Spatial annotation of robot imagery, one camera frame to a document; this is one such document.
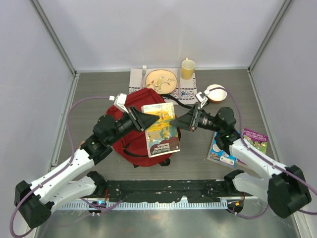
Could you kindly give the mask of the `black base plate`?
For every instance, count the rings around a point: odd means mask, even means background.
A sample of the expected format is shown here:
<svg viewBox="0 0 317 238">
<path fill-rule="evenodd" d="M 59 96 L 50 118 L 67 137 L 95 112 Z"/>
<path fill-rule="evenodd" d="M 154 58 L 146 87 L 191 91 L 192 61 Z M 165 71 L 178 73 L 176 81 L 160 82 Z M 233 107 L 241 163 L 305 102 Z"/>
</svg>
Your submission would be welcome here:
<svg viewBox="0 0 317 238">
<path fill-rule="evenodd" d="M 101 196 L 110 202 L 178 203 L 186 197 L 190 203 L 219 202 L 221 197 L 244 195 L 224 180 L 108 180 Z"/>
</svg>

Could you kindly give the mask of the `yellow landscape paperback book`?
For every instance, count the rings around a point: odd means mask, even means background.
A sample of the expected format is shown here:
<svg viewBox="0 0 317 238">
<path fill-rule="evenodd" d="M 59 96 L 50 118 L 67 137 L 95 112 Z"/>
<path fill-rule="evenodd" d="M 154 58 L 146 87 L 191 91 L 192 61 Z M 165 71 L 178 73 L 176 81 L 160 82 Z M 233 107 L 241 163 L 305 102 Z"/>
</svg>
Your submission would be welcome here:
<svg viewBox="0 0 317 238">
<path fill-rule="evenodd" d="M 145 114 L 158 116 L 159 119 L 146 131 L 146 144 L 150 158 L 180 151 L 178 129 L 170 122 L 176 119 L 174 104 L 161 103 L 144 105 L 141 110 Z"/>
</svg>

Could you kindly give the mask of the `bird pattern wooden plate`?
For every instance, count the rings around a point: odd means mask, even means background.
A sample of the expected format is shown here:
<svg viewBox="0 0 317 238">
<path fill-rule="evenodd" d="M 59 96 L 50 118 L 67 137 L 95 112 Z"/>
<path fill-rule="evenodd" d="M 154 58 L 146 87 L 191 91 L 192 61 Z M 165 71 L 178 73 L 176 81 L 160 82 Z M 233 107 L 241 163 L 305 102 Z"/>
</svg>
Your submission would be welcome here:
<svg viewBox="0 0 317 238">
<path fill-rule="evenodd" d="M 150 72 L 146 76 L 145 86 L 148 89 L 153 89 L 158 94 L 170 94 L 177 87 L 176 75 L 165 69 L 157 69 Z"/>
</svg>

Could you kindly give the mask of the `patterned white placemat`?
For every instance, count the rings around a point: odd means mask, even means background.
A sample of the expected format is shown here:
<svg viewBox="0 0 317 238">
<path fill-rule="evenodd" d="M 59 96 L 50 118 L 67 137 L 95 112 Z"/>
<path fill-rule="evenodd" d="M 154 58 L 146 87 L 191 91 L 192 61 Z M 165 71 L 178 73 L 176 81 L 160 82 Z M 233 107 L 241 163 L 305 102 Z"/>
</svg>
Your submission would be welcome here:
<svg viewBox="0 0 317 238">
<path fill-rule="evenodd" d="M 146 76 L 157 69 L 165 69 L 173 72 L 177 76 L 178 68 L 150 68 L 147 69 L 144 85 L 143 88 L 146 88 L 145 82 L 146 82 Z M 140 84 L 141 84 L 141 78 L 142 78 L 142 69 L 141 68 L 133 68 L 130 70 L 130 79 L 129 79 L 129 88 L 128 93 L 132 94 L 134 92 L 137 92 L 140 90 Z M 195 95 L 197 94 L 197 84 L 196 84 L 196 76 L 193 74 L 191 79 L 185 80 L 181 77 L 181 99 L 178 99 L 178 87 L 170 93 L 169 95 L 173 96 L 177 100 L 179 100 L 181 103 L 185 105 L 191 105 L 197 101 Z"/>
</svg>

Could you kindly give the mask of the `yellow mug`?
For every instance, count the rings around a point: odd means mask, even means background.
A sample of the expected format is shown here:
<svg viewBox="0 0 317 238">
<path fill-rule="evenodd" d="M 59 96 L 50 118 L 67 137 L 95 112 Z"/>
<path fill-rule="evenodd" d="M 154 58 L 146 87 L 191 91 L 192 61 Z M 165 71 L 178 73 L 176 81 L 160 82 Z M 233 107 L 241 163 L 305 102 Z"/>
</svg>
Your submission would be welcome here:
<svg viewBox="0 0 317 238">
<path fill-rule="evenodd" d="M 194 74 L 196 64 L 191 59 L 186 58 L 181 63 L 181 77 L 185 80 L 191 79 Z"/>
</svg>

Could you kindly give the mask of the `white orange bowl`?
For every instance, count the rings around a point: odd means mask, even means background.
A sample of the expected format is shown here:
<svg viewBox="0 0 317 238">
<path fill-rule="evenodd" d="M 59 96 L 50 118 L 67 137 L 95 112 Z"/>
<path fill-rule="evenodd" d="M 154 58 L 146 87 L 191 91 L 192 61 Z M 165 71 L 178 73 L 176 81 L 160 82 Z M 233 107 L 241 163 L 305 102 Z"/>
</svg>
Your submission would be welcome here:
<svg viewBox="0 0 317 238">
<path fill-rule="evenodd" d="M 219 103 L 227 97 L 227 92 L 223 90 L 223 86 L 212 84 L 207 87 L 209 94 L 208 99 L 213 103 Z"/>
</svg>

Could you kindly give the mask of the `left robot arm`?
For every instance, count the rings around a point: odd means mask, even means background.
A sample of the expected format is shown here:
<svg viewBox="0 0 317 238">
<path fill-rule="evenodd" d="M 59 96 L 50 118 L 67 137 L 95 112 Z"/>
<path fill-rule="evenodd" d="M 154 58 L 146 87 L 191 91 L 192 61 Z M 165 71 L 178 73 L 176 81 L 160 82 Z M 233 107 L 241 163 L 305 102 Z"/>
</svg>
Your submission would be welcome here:
<svg viewBox="0 0 317 238">
<path fill-rule="evenodd" d="M 132 131 L 144 131 L 158 121 L 159 116 L 145 114 L 135 107 L 128 107 L 121 118 L 101 116 L 93 127 L 93 134 L 72 155 L 31 183 L 22 180 L 15 187 L 15 213 L 20 213 L 29 228 L 42 225 L 60 206 L 83 196 L 102 197 L 106 181 L 95 171 L 79 181 L 72 180 L 91 169 L 111 152 L 114 143 Z"/>
</svg>

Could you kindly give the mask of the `blue comic cover book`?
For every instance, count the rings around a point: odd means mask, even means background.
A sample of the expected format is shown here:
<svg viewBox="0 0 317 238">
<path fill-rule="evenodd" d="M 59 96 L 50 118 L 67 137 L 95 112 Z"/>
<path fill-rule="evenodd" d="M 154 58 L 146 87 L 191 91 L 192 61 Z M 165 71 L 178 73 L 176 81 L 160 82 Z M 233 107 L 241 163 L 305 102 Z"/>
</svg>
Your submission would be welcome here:
<svg viewBox="0 0 317 238">
<path fill-rule="evenodd" d="M 229 168 L 234 168 L 236 164 L 236 158 L 219 149 L 215 140 L 216 136 L 217 132 L 215 132 L 213 135 L 207 159 L 217 164 L 221 164 Z"/>
</svg>

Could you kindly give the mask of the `pink handled fork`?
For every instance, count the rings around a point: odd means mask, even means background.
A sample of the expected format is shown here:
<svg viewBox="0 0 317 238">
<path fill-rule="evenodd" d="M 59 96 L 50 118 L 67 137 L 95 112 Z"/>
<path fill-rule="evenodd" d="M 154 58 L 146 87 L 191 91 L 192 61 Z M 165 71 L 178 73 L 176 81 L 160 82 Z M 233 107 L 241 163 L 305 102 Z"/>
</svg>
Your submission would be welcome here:
<svg viewBox="0 0 317 238">
<path fill-rule="evenodd" d="M 142 78 L 141 78 L 140 89 L 143 89 L 146 72 L 147 72 L 147 66 L 143 65 L 142 66 Z"/>
</svg>

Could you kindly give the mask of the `red backpack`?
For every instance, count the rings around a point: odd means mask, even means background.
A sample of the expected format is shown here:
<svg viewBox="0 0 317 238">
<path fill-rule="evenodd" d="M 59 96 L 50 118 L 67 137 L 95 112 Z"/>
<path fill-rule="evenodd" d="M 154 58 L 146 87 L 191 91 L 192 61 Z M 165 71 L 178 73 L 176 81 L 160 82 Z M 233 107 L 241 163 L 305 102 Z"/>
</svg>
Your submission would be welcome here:
<svg viewBox="0 0 317 238">
<path fill-rule="evenodd" d="M 164 98 L 168 98 L 176 102 L 178 105 L 191 109 L 191 105 L 181 103 L 175 97 L 169 94 L 158 94 L 153 89 L 143 88 L 127 96 L 125 106 L 134 106 L 137 110 L 141 110 L 143 105 L 164 103 Z M 134 167 L 150 167 L 156 164 L 161 166 L 169 166 L 171 153 L 150 158 L 148 157 L 146 147 L 145 132 L 132 131 L 124 136 L 113 145 L 114 150 L 124 159 L 133 164 Z"/>
</svg>

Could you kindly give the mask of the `purple treehouse book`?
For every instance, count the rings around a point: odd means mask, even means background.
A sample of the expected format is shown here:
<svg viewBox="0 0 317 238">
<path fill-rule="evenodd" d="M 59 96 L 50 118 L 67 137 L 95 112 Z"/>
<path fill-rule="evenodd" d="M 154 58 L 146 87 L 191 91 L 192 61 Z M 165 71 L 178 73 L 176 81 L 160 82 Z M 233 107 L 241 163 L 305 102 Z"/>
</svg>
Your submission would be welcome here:
<svg viewBox="0 0 317 238">
<path fill-rule="evenodd" d="M 255 149 L 263 154 L 266 154 L 268 137 L 264 134 L 255 132 L 248 128 L 244 128 L 243 137 L 250 143 Z"/>
</svg>

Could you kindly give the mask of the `pink handled knife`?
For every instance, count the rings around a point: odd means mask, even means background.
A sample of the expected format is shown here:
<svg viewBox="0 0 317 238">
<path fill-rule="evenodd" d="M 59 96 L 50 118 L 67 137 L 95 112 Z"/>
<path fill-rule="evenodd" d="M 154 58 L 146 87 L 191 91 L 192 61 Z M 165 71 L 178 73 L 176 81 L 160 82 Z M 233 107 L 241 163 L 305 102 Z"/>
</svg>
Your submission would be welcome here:
<svg viewBox="0 0 317 238">
<path fill-rule="evenodd" d="M 181 99 L 181 69 L 177 71 L 178 99 Z"/>
</svg>

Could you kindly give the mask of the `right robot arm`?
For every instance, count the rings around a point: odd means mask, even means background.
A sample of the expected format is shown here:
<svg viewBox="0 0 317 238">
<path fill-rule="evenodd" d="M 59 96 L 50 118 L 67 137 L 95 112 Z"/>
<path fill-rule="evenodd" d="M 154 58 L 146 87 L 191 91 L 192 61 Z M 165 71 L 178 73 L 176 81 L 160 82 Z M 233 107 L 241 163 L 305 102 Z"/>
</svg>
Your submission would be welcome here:
<svg viewBox="0 0 317 238">
<path fill-rule="evenodd" d="M 302 170 L 293 165 L 286 166 L 254 147 L 235 129 L 236 119 L 229 107 L 222 107 L 211 116 L 195 104 L 186 114 L 171 121 L 180 129 L 194 131 L 203 128 L 216 132 L 217 147 L 226 154 L 240 159 L 259 177 L 243 170 L 235 170 L 225 176 L 224 191 L 230 196 L 239 192 L 251 194 L 268 204 L 281 218 L 287 218 L 312 200 L 310 188 Z"/>
</svg>

